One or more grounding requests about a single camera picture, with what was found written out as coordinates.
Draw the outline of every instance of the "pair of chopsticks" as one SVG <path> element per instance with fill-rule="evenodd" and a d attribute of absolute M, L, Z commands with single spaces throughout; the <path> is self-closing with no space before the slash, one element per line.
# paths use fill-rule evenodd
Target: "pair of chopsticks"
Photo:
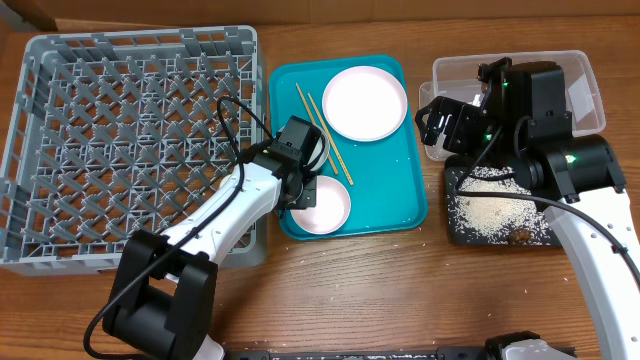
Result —
<path fill-rule="evenodd" d="M 313 123 L 314 125 L 318 126 L 318 124 L 316 124 L 316 120 L 313 118 L 313 114 L 311 113 L 311 109 L 309 109 L 309 104 L 307 104 L 307 99 L 305 99 L 304 95 L 302 94 L 302 90 L 300 89 L 300 85 L 298 85 L 298 83 L 296 83 L 296 88 L 298 88 L 298 93 L 300 94 L 300 98 L 302 99 L 302 103 L 304 104 L 304 107 L 307 109 L 307 114 L 309 114 L 309 119 L 311 119 L 311 123 Z M 342 160 L 342 156 L 340 156 L 340 152 L 338 151 L 338 147 L 336 146 L 336 143 L 333 142 L 333 138 L 331 137 L 331 133 L 329 132 L 329 128 L 327 127 L 327 124 L 325 124 L 324 119 L 322 118 L 322 114 L 320 114 L 320 110 L 318 110 L 318 107 L 316 106 L 316 102 L 313 101 L 313 97 L 311 97 L 310 93 L 307 93 L 307 95 L 309 95 L 309 100 L 311 100 L 311 105 L 313 105 L 313 109 L 316 111 L 316 114 L 318 115 L 318 119 L 320 120 L 320 123 L 322 124 L 322 128 L 324 129 L 324 132 L 327 134 L 327 138 L 329 139 L 329 143 L 331 144 L 331 147 L 333 148 L 333 151 L 336 153 L 336 156 L 338 157 L 338 161 L 340 162 L 340 166 L 342 167 L 342 171 L 344 171 L 344 174 L 347 176 L 347 180 L 349 181 L 349 184 L 351 186 L 353 186 L 353 179 L 351 179 L 351 174 L 349 174 L 349 170 L 347 170 L 347 166 L 344 164 L 344 161 Z M 331 157 L 331 153 L 329 153 L 329 163 L 331 164 L 331 167 L 333 168 L 333 172 L 338 175 L 338 168 L 336 168 L 336 164 L 333 162 L 333 158 Z"/>

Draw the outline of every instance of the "pink plate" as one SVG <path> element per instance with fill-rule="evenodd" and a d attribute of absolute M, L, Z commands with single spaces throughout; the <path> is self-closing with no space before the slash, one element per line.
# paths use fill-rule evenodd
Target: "pink plate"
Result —
<path fill-rule="evenodd" d="M 291 210 L 293 221 L 304 231 L 324 235 L 338 230 L 351 212 L 351 197 L 338 180 L 318 176 L 316 206 L 304 210 Z"/>

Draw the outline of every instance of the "plate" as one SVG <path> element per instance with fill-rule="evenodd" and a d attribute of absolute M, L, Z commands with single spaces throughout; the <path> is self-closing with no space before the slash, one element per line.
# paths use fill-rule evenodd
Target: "plate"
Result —
<path fill-rule="evenodd" d="M 340 135 L 376 141 L 393 134 L 407 114 L 407 94 L 388 72 L 356 66 L 338 73 L 324 90 L 325 119 Z"/>
<path fill-rule="evenodd" d="M 291 216 L 304 231 L 324 235 L 344 225 L 350 212 L 351 197 L 344 185 L 334 178 L 318 176 L 316 206 L 304 210 L 291 210 Z"/>

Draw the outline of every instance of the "white granules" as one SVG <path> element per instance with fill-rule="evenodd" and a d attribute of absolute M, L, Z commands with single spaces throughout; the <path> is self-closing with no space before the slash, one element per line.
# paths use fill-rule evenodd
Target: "white granules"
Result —
<path fill-rule="evenodd" d="M 511 169 L 476 168 L 474 175 L 491 177 L 510 172 Z M 467 178 L 460 188 L 469 192 L 509 192 L 531 194 L 518 186 L 513 179 L 483 181 Z M 460 233 L 471 232 L 489 239 L 492 244 L 507 244 L 505 240 L 515 229 L 526 229 L 531 233 L 529 244 L 542 245 L 540 239 L 549 229 L 544 215 L 536 210 L 532 201 L 456 196 L 454 216 Z"/>

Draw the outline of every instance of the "gray dish rack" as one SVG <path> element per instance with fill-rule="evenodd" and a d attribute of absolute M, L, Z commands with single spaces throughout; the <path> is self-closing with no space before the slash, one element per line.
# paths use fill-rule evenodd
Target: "gray dish rack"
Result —
<path fill-rule="evenodd" d="M 248 26 L 31 39 L 0 168 L 0 267 L 113 269 L 133 231 L 195 211 L 235 160 L 215 100 L 236 96 L 264 119 L 263 66 Z M 248 113 L 224 107 L 242 147 L 262 140 Z M 222 265 L 265 256 L 261 219 Z"/>

